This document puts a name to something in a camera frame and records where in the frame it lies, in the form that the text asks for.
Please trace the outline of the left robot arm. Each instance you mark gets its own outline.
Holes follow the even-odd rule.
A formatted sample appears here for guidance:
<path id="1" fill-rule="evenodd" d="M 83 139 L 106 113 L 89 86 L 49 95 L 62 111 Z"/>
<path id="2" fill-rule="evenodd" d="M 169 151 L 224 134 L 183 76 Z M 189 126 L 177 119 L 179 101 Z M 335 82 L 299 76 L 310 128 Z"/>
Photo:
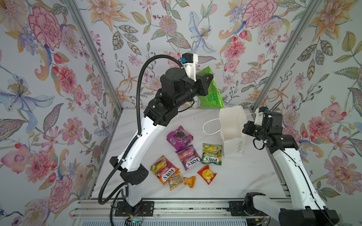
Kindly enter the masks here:
<path id="1" fill-rule="evenodd" d="M 143 114 L 137 112 L 138 130 L 119 156 L 113 156 L 110 164 L 120 171 L 120 176 L 128 186 L 125 202 L 131 210 L 142 201 L 140 184 L 148 176 L 148 170 L 141 164 L 147 150 L 169 122 L 179 113 L 179 108 L 196 96 L 207 96 L 213 74 L 188 77 L 184 69 L 171 68 L 160 78 L 161 88 L 150 100 Z"/>

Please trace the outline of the white paper bag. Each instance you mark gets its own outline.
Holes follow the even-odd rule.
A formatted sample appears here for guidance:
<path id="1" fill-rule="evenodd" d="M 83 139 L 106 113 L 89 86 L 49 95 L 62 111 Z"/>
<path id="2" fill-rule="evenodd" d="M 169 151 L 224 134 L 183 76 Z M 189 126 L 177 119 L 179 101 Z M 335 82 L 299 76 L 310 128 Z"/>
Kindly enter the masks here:
<path id="1" fill-rule="evenodd" d="M 219 111 L 218 118 L 220 129 L 207 133 L 205 129 L 203 132 L 208 135 L 219 133 L 222 139 L 223 156 L 224 157 L 237 157 L 242 156 L 246 150 L 246 134 L 242 132 L 244 125 L 248 122 L 247 117 L 252 115 L 251 112 L 245 112 L 242 106 L 234 106 L 222 108 Z"/>

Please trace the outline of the purple snack pack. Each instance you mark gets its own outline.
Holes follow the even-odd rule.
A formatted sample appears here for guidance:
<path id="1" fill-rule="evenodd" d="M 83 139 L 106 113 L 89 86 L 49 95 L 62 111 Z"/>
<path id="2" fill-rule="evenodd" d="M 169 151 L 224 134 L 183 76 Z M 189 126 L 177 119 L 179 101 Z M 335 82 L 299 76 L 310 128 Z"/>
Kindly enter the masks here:
<path id="1" fill-rule="evenodd" d="M 166 140 L 175 148 L 176 151 L 181 151 L 193 141 L 193 136 L 186 131 L 183 126 L 179 126 L 176 130 L 167 135 Z"/>

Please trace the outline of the green Lays chips bag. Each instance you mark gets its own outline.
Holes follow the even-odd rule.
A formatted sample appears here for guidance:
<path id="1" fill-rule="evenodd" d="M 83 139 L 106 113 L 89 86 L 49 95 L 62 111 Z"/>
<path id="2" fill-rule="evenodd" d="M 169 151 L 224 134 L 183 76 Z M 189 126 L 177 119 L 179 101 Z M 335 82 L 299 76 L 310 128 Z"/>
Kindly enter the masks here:
<path id="1" fill-rule="evenodd" d="M 224 108 L 223 100 L 215 79 L 209 85 L 207 96 L 197 96 L 199 108 Z"/>

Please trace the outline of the orange Fox's candy bag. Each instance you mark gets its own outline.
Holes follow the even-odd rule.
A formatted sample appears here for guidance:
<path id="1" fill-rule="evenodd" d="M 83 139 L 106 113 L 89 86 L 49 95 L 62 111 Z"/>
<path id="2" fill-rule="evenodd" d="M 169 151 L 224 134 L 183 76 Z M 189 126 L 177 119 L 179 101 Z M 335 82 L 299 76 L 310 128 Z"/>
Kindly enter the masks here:
<path id="1" fill-rule="evenodd" d="M 179 171 L 164 155 L 151 166 L 150 170 L 163 185 Z"/>

